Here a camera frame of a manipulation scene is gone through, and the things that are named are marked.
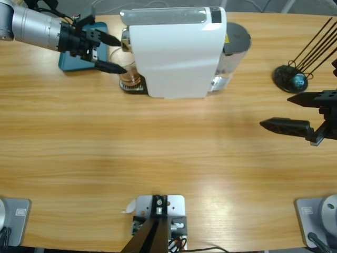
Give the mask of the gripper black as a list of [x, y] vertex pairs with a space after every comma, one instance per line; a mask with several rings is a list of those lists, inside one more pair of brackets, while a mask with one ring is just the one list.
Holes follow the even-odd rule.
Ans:
[[289, 118], [270, 118], [260, 122], [265, 129], [283, 135], [308, 138], [314, 134], [310, 144], [318, 146], [324, 139], [336, 140], [336, 90], [302, 92], [287, 99], [302, 107], [319, 108], [324, 122], [313, 130], [309, 121]]
[[[115, 36], [93, 29], [77, 31], [69, 23], [61, 22], [58, 40], [59, 52], [69, 52], [72, 57], [79, 56], [82, 60], [94, 61], [93, 50], [97, 49], [101, 43], [109, 46], [121, 46], [121, 41]], [[109, 74], [126, 73], [125, 68], [111, 62], [96, 61], [94, 66], [95, 69]]]

